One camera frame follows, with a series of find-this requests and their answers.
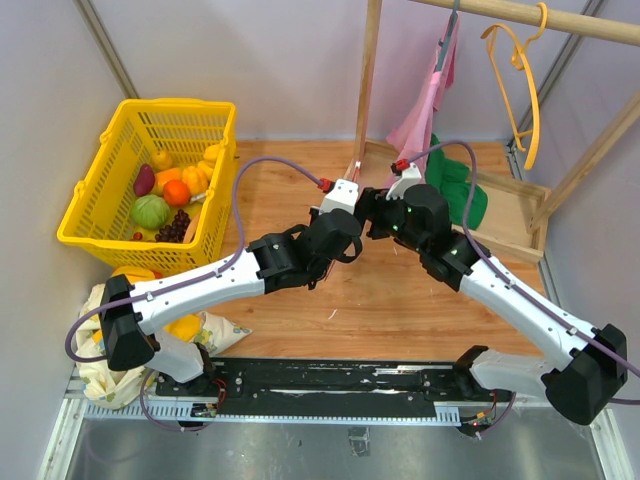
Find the green cabbage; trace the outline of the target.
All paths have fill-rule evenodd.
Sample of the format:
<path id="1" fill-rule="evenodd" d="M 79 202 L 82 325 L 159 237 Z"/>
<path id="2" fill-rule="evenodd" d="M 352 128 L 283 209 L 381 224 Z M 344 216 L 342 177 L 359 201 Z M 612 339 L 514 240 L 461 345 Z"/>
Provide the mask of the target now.
<path id="1" fill-rule="evenodd" d="M 149 194 L 138 198 L 131 209 L 131 219 L 139 227 L 153 230 L 164 226 L 170 213 L 166 201 Z"/>

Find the clear zip bag orange zipper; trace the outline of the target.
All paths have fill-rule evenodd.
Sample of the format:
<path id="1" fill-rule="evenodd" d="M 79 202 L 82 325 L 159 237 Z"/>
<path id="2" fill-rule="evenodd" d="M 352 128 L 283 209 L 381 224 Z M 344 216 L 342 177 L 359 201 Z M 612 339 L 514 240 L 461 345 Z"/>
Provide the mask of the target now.
<path id="1" fill-rule="evenodd" d="M 359 197 L 362 192 L 362 187 L 360 186 L 360 183 L 359 183 L 360 172 L 361 172 L 361 161 L 354 160 L 351 162 L 351 165 L 348 167 L 347 172 L 340 178 L 340 179 L 345 179 L 345 180 L 349 180 L 354 183 L 357 183 L 359 185 Z"/>

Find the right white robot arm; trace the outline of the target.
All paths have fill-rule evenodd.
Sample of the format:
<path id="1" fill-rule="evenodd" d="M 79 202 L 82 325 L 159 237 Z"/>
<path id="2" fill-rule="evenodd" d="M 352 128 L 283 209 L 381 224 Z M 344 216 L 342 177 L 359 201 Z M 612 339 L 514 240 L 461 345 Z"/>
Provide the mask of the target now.
<path id="1" fill-rule="evenodd" d="M 411 186 L 399 198 L 367 187 L 355 215 L 369 222 L 369 238 L 390 237 L 416 252 L 433 279 L 489 308 L 541 352 L 535 358 L 470 348 L 452 377 L 463 399 L 477 399 L 487 390 L 542 397 L 566 419 L 588 425 L 626 383 L 625 334 L 612 324 L 598 328 L 562 310 L 486 247 L 455 231 L 444 198 L 432 186 Z"/>

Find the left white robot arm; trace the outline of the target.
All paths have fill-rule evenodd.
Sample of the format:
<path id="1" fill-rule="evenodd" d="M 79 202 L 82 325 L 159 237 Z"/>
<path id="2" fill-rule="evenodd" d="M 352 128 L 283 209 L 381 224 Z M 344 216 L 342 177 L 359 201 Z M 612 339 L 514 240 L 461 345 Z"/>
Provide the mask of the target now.
<path id="1" fill-rule="evenodd" d="M 176 338 L 165 326 L 233 300 L 314 289 L 332 262 L 352 262 L 349 249 L 361 253 L 361 232 L 354 215 L 335 209 L 194 270 L 136 285 L 123 275 L 109 280 L 100 315 L 108 368 L 146 367 L 169 375 L 192 395 L 207 393 L 214 371 L 206 348 Z"/>

